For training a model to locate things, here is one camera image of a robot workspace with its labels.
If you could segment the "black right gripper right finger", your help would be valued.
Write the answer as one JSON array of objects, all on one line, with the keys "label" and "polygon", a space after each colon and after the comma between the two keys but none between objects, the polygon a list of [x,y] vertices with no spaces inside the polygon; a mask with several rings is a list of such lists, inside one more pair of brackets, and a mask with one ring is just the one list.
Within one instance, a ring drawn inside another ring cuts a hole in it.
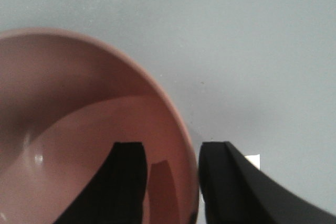
[{"label": "black right gripper right finger", "polygon": [[258,170],[230,142],[204,142],[198,159],[207,223],[335,223],[335,216]]}]

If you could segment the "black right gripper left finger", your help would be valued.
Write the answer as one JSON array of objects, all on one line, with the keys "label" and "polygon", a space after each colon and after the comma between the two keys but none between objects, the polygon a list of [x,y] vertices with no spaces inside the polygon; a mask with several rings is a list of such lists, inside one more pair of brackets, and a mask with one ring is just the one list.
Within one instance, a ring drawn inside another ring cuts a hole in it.
[{"label": "black right gripper left finger", "polygon": [[142,223],[146,155],[140,142],[114,143],[106,160],[56,223]]}]

